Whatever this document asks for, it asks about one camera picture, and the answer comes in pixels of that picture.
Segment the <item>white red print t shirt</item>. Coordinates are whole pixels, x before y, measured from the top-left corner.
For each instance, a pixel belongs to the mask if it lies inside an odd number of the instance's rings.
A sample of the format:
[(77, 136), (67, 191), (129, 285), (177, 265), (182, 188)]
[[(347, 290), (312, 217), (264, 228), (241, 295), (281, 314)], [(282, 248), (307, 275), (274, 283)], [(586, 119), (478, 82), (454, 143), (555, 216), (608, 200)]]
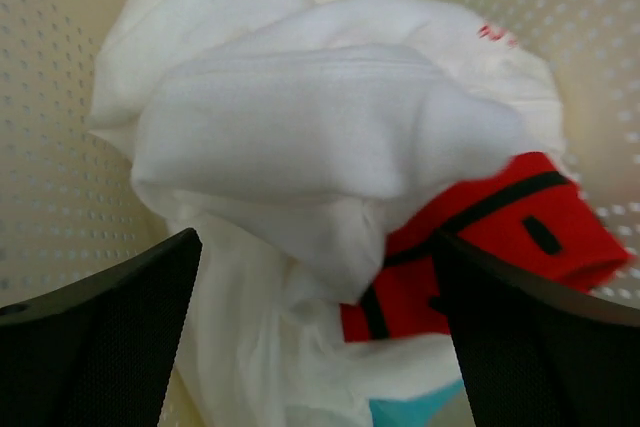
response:
[(179, 363), (210, 426), (373, 426), (462, 380), (437, 230), (585, 293), (629, 260), (545, 62), (456, 4), (127, 0), (90, 119), (201, 239)]

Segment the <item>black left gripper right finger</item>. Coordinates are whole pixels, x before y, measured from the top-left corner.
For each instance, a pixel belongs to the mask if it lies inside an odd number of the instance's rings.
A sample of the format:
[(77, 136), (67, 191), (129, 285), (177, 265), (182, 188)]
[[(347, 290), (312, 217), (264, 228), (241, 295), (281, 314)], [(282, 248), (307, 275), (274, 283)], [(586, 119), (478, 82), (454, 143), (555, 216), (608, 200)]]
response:
[(432, 260), (476, 425), (638, 425), (638, 310), (443, 233)]

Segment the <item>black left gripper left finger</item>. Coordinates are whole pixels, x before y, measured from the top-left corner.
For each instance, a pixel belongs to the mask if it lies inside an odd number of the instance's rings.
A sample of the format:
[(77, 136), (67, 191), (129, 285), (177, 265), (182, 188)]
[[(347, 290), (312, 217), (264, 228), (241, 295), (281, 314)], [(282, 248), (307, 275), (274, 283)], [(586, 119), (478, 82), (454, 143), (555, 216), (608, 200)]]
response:
[(186, 229), (121, 264), (2, 307), (2, 425), (157, 425), (201, 249)]

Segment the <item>light blue t shirt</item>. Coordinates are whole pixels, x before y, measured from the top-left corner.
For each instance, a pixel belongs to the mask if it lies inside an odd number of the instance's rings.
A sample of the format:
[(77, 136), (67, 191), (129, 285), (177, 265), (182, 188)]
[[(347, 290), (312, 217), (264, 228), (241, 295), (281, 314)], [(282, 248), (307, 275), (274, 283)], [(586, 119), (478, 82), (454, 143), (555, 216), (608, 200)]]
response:
[(462, 380), (409, 400), (371, 399), (369, 409), (374, 427), (427, 426), (464, 387)]

